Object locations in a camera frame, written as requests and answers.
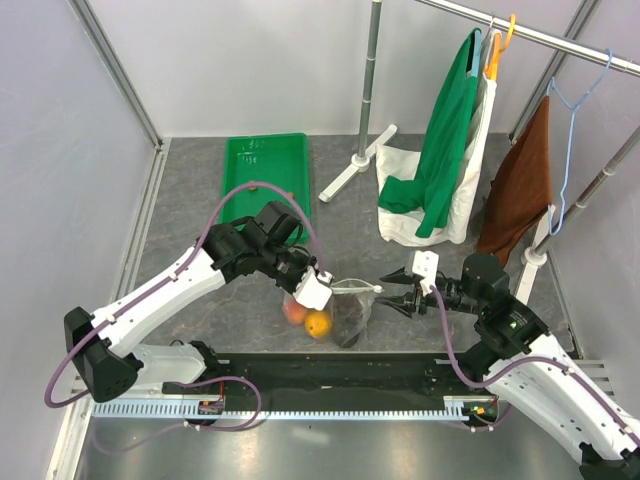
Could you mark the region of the dark purple mangosteen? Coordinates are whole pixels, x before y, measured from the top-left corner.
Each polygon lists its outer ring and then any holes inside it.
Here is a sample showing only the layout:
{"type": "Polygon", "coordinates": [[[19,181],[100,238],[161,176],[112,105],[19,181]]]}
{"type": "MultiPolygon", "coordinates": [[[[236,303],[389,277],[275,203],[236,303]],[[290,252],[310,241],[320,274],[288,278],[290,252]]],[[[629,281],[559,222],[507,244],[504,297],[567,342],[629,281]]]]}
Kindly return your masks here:
{"type": "Polygon", "coordinates": [[[338,328],[332,332],[333,342],[342,349],[352,348],[359,340],[361,330],[338,328]]]}

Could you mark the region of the red peach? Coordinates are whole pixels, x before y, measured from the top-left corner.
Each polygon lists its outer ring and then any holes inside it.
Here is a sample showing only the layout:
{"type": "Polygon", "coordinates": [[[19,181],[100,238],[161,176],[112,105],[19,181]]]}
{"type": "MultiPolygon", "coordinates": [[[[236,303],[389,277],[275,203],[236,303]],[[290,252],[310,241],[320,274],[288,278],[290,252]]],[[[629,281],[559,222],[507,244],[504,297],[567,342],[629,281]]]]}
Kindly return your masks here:
{"type": "Polygon", "coordinates": [[[308,309],[294,299],[287,299],[283,303],[283,313],[289,323],[301,325],[305,322],[308,309]]]}

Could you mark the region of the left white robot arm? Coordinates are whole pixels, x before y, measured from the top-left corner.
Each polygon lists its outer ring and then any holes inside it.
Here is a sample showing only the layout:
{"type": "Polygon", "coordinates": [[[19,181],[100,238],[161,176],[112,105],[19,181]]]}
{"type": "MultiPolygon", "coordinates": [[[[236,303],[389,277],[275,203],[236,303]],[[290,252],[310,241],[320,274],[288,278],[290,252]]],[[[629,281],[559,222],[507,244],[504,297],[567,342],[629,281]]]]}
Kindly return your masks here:
{"type": "Polygon", "coordinates": [[[66,360],[98,403],[140,383],[187,383],[208,393],[219,369],[205,348],[154,351],[145,337],[184,307],[234,280],[260,273],[298,304],[321,310],[332,296],[332,275],[320,257],[298,243],[301,214],[270,201],[254,216],[213,224],[174,263],[128,295],[92,312],[77,306],[64,317],[66,360]]]}

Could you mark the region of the orange yellow fruit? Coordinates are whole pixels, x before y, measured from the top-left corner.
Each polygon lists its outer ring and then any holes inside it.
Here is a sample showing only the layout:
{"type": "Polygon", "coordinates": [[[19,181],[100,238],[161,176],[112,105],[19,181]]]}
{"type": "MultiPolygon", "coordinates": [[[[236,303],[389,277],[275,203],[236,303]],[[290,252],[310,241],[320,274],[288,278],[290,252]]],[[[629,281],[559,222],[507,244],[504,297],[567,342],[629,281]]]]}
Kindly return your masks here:
{"type": "Polygon", "coordinates": [[[315,339],[325,338],[332,329],[331,315],[326,311],[313,311],[304,321],[304,327],[308,335],[315,339]]]}

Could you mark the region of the dark red grape bunch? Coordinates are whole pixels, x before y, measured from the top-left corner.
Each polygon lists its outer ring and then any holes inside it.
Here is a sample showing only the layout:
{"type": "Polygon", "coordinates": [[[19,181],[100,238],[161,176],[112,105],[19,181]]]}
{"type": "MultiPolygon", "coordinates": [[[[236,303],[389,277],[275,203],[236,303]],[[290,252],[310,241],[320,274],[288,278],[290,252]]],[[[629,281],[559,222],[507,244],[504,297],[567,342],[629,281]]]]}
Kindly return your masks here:
{"type": "Polygon", "coordinates": [[[338,295],[332,305],[334,328],[362,330],[371,315],[371,306],[366,298],[358,295],[338,295]]]}

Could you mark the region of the clear dotted zip bag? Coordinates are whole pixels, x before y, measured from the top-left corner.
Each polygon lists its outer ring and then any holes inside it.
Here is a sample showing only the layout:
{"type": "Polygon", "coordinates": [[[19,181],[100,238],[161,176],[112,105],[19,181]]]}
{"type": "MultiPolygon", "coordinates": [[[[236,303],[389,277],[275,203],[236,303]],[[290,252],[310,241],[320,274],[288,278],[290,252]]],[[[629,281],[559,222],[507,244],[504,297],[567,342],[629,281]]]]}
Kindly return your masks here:
{"type": "Polygon", "coordinates": [[[339,280],[332,289],[333,296],[323,310],[304,307],[292,295],[285,294],[283,314],[292,325],[303,327],[311,338],[351,348],[366,330],[374,301],[384,289],[359,278],[339,280]]]}

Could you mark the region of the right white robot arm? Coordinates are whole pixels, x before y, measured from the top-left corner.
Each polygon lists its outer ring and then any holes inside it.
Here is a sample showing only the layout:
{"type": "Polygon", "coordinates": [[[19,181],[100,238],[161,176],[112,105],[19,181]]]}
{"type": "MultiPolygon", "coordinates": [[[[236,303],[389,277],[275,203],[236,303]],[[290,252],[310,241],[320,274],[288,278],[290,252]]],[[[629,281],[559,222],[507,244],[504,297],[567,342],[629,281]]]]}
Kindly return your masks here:
{"type": "Polygon", "coordinates": [[[475,316],[479,341],[464,353],[444,338],[460,386],[507,402],[551,435],[579,465],[584,479],[639,476],[639,421],[607,395],[565,352],[547,324],[509,289],[510,277],[491,254],[466,257],[458,279],[442,274],[432,251],[414,251],[383,276],[409,286],[379,298],[406,317],[431,307],[449,330],[448,312],[475,316]]]}

